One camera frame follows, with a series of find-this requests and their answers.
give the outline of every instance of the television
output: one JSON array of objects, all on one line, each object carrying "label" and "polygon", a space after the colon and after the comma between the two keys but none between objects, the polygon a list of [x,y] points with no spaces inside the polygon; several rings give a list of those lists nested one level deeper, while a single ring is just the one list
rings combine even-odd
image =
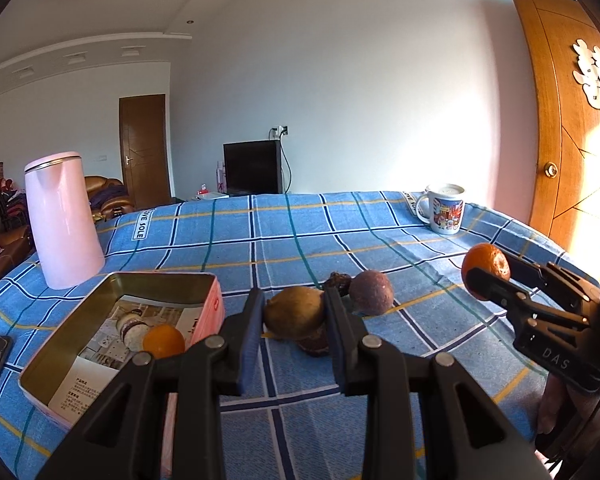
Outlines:
[{"label": "television", "polygon": [[229,195],[283,192],[279,140],[252,140],[224,145],[226,192]]}]

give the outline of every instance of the wall outlet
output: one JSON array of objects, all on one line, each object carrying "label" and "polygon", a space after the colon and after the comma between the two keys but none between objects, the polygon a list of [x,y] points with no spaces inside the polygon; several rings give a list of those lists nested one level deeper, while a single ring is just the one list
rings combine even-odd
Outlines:
[{"label": "wall outlet", "polygon": [[288,135],[289,129],[287,126],[274,126],[271,133],[274,139],[279,139],[283,135]]}]

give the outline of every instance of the kiwi fruit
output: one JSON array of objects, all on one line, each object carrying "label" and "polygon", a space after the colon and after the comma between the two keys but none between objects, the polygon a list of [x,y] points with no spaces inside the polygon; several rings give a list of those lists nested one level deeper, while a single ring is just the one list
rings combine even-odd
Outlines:
[{"label": "kiwi fruit", "polygon": [[322,291],[307,286],[290,286],[267,301],[264,323],[282,339],[309,337],[324,322]]}]

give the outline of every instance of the ceiling light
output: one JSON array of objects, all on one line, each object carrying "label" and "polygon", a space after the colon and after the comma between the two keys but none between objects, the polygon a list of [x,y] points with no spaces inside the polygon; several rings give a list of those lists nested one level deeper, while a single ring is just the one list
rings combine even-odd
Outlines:
[{"label": "ceiling light", "polygon": [[17,75],[18,79],[24,79],[26,77],[30,77],[35,74],[35,72],[33,71],[33,66],[26,66],[24,68],[19,68],[17,70],[14,70],[11,73]]},{"label": "ceiling light", "polygon": [[74,65],[76,63],[84,63],[87,61],[85,54],[86,52],[75,52],[74,54],[67,54],[66,56],[62,57],[67,58],[67,65]]},{"label": "ceiling light", "polygon": [[121,46],[122,57],[140,56],[140,51],[145,45]]}]

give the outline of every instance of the purple fruit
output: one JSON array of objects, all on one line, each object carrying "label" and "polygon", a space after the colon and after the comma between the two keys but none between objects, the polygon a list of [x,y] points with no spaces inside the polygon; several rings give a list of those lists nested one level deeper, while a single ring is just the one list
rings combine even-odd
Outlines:
[{"label": "purple fruit", "polygon": [[380,316],[394,306],[394,288],[389,278],[377,270],[364,270],[353,278],[349,297],[367,316]]}]

